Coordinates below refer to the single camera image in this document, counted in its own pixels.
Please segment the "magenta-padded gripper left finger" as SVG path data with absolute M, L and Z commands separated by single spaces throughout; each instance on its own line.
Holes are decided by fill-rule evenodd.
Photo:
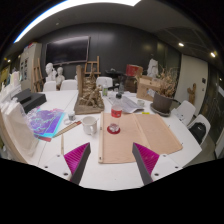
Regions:
M 85 143 L 65 155 L 55 155 L 42 168 L 76 185 L 81 181 L 90 155 L 90 143 Z

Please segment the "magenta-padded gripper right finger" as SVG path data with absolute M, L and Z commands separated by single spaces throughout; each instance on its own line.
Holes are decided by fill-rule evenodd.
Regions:
M 182 169 L 167 154 L 157 154 L 154 151 L 134 143 L 132 153 L 144 185 L 159 180 Z

